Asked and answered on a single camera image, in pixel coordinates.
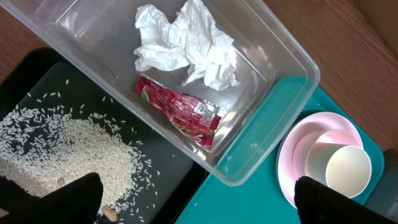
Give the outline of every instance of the rice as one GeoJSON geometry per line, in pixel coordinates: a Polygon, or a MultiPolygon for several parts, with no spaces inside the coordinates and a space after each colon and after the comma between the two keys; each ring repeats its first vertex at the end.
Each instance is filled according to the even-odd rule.
{"type": "Polygon", "coordinates": [[[58,180],[69,184],[96,172],[104,186],[101,207],[109,205],[120,212],[134,206],[135,196],[144,189],[135,176],[150,175],[148,161],[141,161],[146,155],[124,144],[116,125],[112,129],[116,134],[110,135],[92,120],[71,119],[70,114],[57,114],[55,108],[51,115],[43,111],[14,110],[0,121],[0,176],[13,180],[31,195],[43,197],[62,187],[58,180]],[[40,125],[29,126],[33,119],[40,125]],[[30,138],[35,131],[39,135],[30,138]],[[134,196],[134,203],[117,202],[130,196],[134,196]]]}

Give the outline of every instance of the black tray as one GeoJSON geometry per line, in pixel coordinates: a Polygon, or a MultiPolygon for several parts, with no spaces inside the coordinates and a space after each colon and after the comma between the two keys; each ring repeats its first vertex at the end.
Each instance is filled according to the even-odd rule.
{"type": "MultiPolygon", "coordinates": [[[[110,96],[104,90],[52,49],[31,52],[0,85],[0,96],[7,96],[0,99],[0,119],[12,111],[16,104],[19,104],[20,108],[25,106],[52,108],[61,104],[65,106],[66,113],[69,107],[74,108],[73,118],[85,119],[93,112],[106,113],[108,119],[112,117],[118,121],[123,119],[126,120],[126,124],[123,125],[134,126],[134,129],[138,130],[137,134],[122,131],[123,141],[145,142],[141,150],[152,159],[153,165],[157,165],[157,169],[161,172],[159,179],[154,182],[159,195],[155,197],[155,190],[148,190],[146,194],[140,194],[136,198],[136,208],[140,207],[138,215],[145,217],[147,221],[151,220],[151,223],[173,223],[208,175],[203,168],[135,117],[123,105],[116,100],[111,103],[110,96]],[[68,85],[65,84],[66,79],[69,79],[68,85]],[[42,104],[35,100],[41,98],[44,93],[58,91],[61,93],[61,98],[47,98],[42,104]],[[86,106],[80,114],[79,107],[83,103],[86,106]],[[152,203],[155,203],[157,208],[151,208],[152,203]]],[[[129,210],[121,211],[119,217],[126,223],[139,221],[137,215],[130,217],[129,213],[129,210]]]]}

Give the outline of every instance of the crumpled tissue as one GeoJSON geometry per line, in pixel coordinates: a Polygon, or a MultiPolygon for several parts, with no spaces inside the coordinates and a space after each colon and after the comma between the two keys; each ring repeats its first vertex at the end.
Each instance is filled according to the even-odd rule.
{"type": "Polygon", "coordinates": [[[215,90],[239,84],[228,57],[234,40],[216,28],[201,0],[188,0],[173,23],[151,4],[139,7],[136,28],[142,44],[134,51],[139,56],[135,62],[138,72],[151,67],[173,71],[190,65],[183,86],[199,78],[215,90]]]}

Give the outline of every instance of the teal tray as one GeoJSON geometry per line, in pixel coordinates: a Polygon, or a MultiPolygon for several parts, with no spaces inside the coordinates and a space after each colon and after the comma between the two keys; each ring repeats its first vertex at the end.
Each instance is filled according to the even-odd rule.
{"type": "MultiPolygon", "coordinates": [[[[362,137],[373,170],[369,185],[353,200],[364,204],[382,176],[382,150],[320,87],[315,90],[298,120],[319,111],[331,111],[347,117],[362,137]]],[[[239,187],[228,187],[209,175],[176,223],[300,223],[297,210],[286,201],[277,181],[275,160],[278,147],[239,187]]]]}

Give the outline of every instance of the barcode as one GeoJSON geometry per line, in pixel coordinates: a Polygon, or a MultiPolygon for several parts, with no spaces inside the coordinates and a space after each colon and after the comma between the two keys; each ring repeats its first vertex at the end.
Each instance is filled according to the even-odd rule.
{"type": "Polygon", "coordinates": [[[200,115],[205,116],[210,119],[213,119],[215,116],[215,113],[212,112],[211,110],[209,110],[207,108],[207,106],[202,102],[198,102],[195,109],[193,109],[193,111],[197,114],[200,114],[200,115]]]}

